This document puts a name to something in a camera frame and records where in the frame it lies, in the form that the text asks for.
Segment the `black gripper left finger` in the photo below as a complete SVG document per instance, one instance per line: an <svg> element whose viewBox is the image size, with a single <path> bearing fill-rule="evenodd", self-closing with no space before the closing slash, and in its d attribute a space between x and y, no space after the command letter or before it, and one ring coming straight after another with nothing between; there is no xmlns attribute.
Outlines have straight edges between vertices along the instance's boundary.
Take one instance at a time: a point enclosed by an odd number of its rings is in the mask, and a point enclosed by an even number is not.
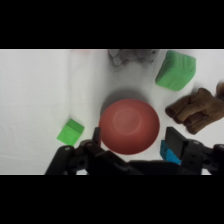
<svg viewBox="0 0 224 224"><path fill-rule="evenodd" d="M101 128L100 127L96 127L94 129L92 141L95 147L98 147L98 148L101 147Z"/></svg>

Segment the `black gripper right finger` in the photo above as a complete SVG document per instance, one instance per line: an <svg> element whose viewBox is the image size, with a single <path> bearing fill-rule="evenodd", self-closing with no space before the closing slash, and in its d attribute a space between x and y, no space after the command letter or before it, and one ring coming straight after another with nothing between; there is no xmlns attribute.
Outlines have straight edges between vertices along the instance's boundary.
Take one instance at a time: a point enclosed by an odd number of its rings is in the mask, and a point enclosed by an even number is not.
<svg viewBox="0 0 224 224"><path fill-rule="evenodd" d="M188 140L180 134L175 128L167 127L165 134L165 142L173 151L178 159L182 159Z"/></svg>

